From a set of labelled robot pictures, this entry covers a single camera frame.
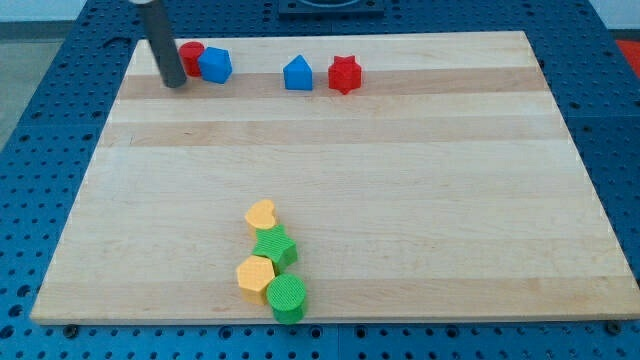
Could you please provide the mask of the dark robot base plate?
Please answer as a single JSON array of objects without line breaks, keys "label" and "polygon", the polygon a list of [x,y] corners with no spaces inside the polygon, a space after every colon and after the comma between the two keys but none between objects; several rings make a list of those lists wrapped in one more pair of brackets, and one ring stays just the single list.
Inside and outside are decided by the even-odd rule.
[{"label": "dark robot base plate", "polygon": [[278,0],[277,4],[280,18],[381,16],[385,12],[384,0]]}]

